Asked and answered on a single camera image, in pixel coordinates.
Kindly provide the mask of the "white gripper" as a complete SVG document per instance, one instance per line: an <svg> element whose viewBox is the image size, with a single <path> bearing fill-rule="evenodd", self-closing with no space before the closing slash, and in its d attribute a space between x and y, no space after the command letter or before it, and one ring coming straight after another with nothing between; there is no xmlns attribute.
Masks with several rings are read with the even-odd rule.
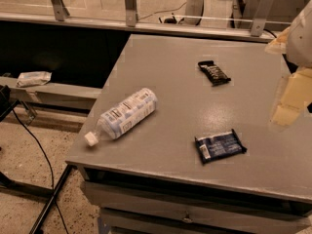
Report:
<svg viewBox="0 0 312 234"><path fill-rule="evenodd" d="M279 126L290 126L312 103L312 0L265 47L269 54L285 54L288 60L300 67L289 76L286 88L278 101L271 121Z"/></svg>

